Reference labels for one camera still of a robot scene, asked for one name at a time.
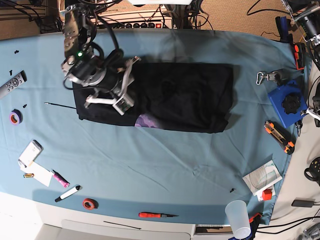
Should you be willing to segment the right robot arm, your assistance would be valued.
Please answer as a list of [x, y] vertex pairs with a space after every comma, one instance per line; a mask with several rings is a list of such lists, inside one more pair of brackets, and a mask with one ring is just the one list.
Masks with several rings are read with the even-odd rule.
[[[117, 64], [123, 59], [111, 26], [97, 14], [97, 3], [80, 0], [65, 8], [63, 35], [64, 56], [61, 64], [64, 82], [72, 82], [66, 87], [76, 94], [92, 90], [84, 100], [83, 106], [100, 104], [113, 107], [121, 116], [135, 104], [128, 93], [128, 87], [134, 82], [133, 65], [140, 57], [128, 59], [122, 66]], [[105, 56], [103, 49], [94, 42], [98, 22], [108, 30], [114, 50]]]

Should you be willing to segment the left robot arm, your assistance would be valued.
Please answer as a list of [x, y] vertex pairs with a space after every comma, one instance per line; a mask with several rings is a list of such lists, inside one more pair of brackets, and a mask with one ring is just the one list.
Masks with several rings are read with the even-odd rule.
[[304, 31], [304, 41], [314, 64], [320, 68], [320, 1], [282, 0], [293, 22]]

